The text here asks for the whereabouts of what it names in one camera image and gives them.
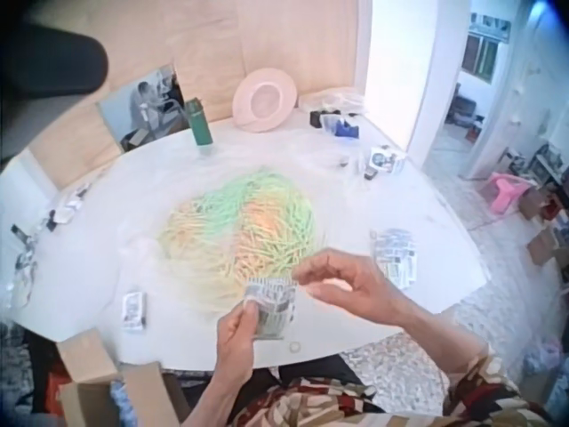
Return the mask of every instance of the hand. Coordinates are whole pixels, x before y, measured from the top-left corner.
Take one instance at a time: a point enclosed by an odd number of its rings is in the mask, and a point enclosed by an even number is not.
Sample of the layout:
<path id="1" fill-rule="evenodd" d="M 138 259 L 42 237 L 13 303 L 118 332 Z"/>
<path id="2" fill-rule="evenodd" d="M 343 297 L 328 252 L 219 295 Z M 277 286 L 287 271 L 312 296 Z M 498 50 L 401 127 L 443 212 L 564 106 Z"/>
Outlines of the hand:
<path id="1" fill-rule="evenodd" d="M 251 378 L 252 342 L 257 328 L 256 302 L 242 302 L 220 319 L 217 325 L 217 363 L 213 379 L 224 387 L 241 388 Z"/>
<path id="2" fill-rule="evenodd" d="M 402 326 L 413 304 L 367 256 L 325 249 L 301 261 L 293 278 L 316 299 L 383 325 Z M 329 278 L 344 280 L 351 289 L 324 282 Z"/>

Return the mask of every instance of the pink plate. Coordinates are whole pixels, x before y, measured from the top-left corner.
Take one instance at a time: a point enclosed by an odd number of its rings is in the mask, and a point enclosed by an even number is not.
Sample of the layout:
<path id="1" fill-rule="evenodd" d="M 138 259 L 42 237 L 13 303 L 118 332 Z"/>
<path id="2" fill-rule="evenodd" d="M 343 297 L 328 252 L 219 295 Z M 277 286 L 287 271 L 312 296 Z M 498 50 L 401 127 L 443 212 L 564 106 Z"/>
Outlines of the pink plate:
<path id="1" fill-rule="evenodd" d="M 282 124 L 296 103 L 296 85 L 284 71 L 261 68 L 237 87 L 233 121 L 247 132 L 266 132 Z"/>

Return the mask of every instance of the pile of green and orange strings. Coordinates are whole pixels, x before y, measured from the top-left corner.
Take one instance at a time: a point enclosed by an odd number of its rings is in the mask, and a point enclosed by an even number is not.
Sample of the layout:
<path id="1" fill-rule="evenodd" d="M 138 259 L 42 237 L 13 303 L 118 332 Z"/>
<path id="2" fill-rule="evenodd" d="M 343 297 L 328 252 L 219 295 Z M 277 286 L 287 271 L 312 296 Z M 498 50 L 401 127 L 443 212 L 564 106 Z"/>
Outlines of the pile of green and orange strings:
<path id="1" fill-rule="evenodd" d="M 178 206 L 159 240 L 188 298 L 225 310 L 248 278 L 289 276 L 315 249 L 315 220 L 285 177 L 259 171 Z"/>

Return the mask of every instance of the window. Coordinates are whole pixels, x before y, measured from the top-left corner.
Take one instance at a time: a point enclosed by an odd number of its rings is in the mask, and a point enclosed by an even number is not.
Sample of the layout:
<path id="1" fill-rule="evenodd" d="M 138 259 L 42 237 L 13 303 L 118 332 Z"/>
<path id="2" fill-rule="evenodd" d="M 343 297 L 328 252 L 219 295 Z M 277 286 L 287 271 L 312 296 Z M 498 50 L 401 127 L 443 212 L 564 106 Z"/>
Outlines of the window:
<path id="1" fill-rule="evenodd" d="M 462 59 L 462 69 L 491 83 L 498 54 L 498 43 L 488 37 L 469 34 Z"/>

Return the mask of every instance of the wooden wall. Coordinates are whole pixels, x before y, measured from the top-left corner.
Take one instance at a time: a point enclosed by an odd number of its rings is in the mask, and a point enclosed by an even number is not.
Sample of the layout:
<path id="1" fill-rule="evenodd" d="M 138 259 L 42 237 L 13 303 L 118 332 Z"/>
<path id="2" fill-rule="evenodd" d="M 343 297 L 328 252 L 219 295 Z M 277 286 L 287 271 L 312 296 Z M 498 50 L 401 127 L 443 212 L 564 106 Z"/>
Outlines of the wooden wall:
<path id="1" fill-rule="evenodd" d="M 185 99 L 231 116 L 247 73 L 276 67 L 299 93 L 354 84 L 358 0 L 50 0 L 32 19 L 98 39 L 108 79 L 30 144 L 58 188 L 121 154 L 96 103 L 173 63 Z"/>

